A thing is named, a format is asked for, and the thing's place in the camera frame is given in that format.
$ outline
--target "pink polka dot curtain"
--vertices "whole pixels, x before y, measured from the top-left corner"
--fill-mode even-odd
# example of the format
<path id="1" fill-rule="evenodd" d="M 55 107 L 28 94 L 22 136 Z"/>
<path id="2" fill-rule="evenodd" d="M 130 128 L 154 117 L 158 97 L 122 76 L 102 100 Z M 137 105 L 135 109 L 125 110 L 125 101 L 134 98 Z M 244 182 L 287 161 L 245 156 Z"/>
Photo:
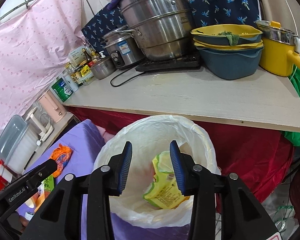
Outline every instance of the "pink polka dot curtain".
<path id="1" fill-rule="evenodd" d="M 82 0 L 36 0 L 0 25 L 0 133 L 23 115 L 84 42 Z"/>

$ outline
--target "countertop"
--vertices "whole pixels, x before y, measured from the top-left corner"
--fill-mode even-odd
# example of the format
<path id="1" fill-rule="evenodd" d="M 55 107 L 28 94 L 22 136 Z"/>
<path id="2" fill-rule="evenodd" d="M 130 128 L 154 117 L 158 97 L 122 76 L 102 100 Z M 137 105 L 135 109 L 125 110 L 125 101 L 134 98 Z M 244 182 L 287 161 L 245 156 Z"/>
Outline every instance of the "countertop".
<path id="1" fill-rule="evenodd" d="M 191 120 L 300 132 L 300 98 L 286 77 L 261 68 L 238 80 L 218 78 L 207 68 L 145 74 L 121 87 L 110 80 L 82 86 L 65 103 L 135 114 L 176 114 Z M 135 75 L 118 77 L 119 84 Z"/>

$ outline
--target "stainless steel pot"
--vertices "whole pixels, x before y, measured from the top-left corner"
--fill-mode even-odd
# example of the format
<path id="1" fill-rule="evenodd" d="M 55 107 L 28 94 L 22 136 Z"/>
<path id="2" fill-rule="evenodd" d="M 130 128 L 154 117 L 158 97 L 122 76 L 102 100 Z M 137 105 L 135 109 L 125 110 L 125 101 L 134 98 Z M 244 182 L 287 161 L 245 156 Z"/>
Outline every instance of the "stainless steel pot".
<path id="1" fill-rule="evenodd" d="M 121 13 L 130 33 L 147 58 L 154 61 L 180 57 L 193 49 L 195 28 L 187 0 L 122 0 Z"/>
<path id="2" fill-rule="evenodd" d="M 111 75 L 115 71 L 115 66 L 111 57 L 105 57 L 95 63 L 90 70 L 97 79 L 101 80 Z"/>
<path id="3" fill-rule="evenodd" d="M 127 28 L 128 26 L 124 25 L 103 36 L 103 39 L 106 41 L 104 48 L 110 54 L 117 68 L 135 64 L 146 57 L 137 46 L 130 32 L 121 33 Z"/>

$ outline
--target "navy blue cloth with palm print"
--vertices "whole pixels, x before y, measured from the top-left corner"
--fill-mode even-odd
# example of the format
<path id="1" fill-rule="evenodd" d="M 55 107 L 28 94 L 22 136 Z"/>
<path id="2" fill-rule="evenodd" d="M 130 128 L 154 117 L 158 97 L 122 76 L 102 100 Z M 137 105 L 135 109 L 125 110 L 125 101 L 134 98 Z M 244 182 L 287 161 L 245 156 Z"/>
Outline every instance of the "navy blue cloth with palm print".
<path id="1" fill-rule="evenodd" d="M 255 26 L 259 19 L 258 0 L 189 0 L 198 27 L 215 24 Z"/>
<path id="2" fill-rule="evenodd" d="M 258 0 L 189 0 L 197 27 L 215 24 L 247 24 L 255 26 L 259 19 Z M 99 11 L 82 29 L 89 43 L 97 50 L 104 50 L 102 37 L 126 22 L 120 9 Z"/>

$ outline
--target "white plastic bag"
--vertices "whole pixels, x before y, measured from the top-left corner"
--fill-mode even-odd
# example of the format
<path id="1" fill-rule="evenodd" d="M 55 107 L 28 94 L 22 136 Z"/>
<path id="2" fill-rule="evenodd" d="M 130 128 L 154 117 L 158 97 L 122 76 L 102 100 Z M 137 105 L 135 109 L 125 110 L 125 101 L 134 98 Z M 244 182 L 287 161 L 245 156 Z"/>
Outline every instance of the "white plastic bag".
<path id="1" fill-rule="evenodd" d="M 127 185 L 120 197 L 110 197 L 112 213 L 142 228 L 181 227 L 190 223 L 193 197 L 171 210 L 159 210 L 142 198 L 153 180 L 152 159 L 169 150 L 172 140 L 176 140 L 181 152 L 190 154 L 195 163 L 220 174 L 209 135 L 191 120 L 175 115 L 156 115 L 138 120 L 108 141 L 94 163 L 94 169 L 108 164 L 111 156 L 122 153 L 126 141 L 132 143 Z"/>

